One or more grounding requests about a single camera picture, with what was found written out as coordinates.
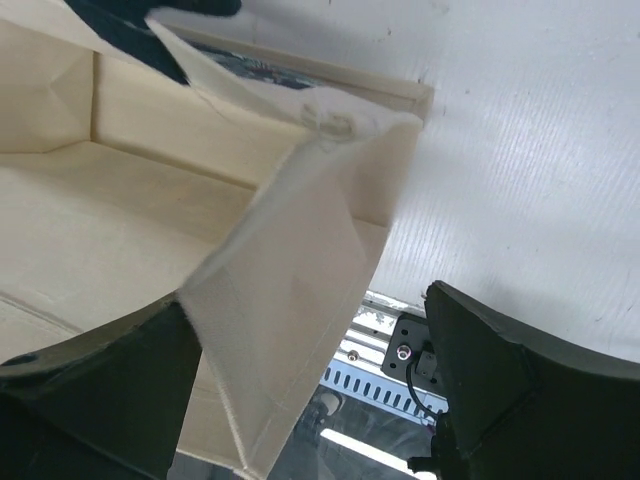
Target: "black cable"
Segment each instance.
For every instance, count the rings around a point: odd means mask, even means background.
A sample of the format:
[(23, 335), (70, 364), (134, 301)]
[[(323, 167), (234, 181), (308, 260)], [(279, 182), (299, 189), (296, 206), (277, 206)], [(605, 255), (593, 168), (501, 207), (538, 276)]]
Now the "black cable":
[(426, 415), (429, 415), (434, 420), (438, 420), (438, 414), (435, 413), (430, 408), (426, 407), (424, 403), (420, 401), (418, 395), (416, 394), (416, 389), (413, 386), (413, 368), (418, 364), (417, 360), (413, 360), (407, 364), (407, 388), (409, 389), (409, 395), (411, 396), (411, 400), (418, 406), (420, 410), (422, 410)]

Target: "white light strip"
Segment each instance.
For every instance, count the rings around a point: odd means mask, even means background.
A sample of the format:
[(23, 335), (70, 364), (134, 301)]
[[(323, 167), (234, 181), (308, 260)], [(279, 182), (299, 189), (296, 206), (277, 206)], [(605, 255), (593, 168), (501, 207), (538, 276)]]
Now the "white light strip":
[(376, 462), (382, 463), (387, 467), (391, 467), (394, 470), (398, 470), (399, 472), (406, 473), (410, 477), (418, 478), (420, 480), (437, 480), (436, 476), (433, 473), (429, 472), (418, 472), (413, 473), (411, 470), (407, 468), (407, 462), (399, 459), (398, 457), (394, 457), (393, 455), (383, 452), (371, 445), (367, 445), (366, 443), (362, 443), (355, 438), (348, 437), (343, 435), (342, 433), (336, 432), (335, 430), (331, 430), (330, 428), (325, 428), (321, 433), (321, 437), (326, 438), (338, 445), (341, 445), (345, 448), (348, 448), (351, 451), (359, 453), (367, 458), (375, 460)]

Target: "bolt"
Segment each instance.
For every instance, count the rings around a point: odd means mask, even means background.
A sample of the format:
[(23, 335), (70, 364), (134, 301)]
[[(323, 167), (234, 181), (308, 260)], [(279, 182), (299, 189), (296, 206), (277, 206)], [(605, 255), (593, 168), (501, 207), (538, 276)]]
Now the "bolt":
[(405, 360), (409, 359), (409, 357), (411, 356), (411, 353), (413, 352), (411, 352), (411, 347), (409, 347), (409, 345), (407, 345), (406, 343), (403, 343), (398, 347), (398, 350), (396, 350), (396, 353), (398, 354), (398, 358), (404, 362)]

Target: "paper bag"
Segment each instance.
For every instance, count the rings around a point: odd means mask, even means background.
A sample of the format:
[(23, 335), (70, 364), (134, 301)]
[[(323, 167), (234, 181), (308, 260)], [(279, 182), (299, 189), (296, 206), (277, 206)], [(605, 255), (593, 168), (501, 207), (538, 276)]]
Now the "paper bag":
[[(41, 3), (46, 25), (0, 10), (22, 25), (0, 27), (2, 360), (178, 290), (206, 358), (179, 449), (265, 478), (366, 290), (422, 129), (359, 97), (423, 112), (431, 92), (195, 48), (149, 19), (183, 86)], [(263, 63), (240, 78), (247, 53), (316, 79), (265, 83)]]

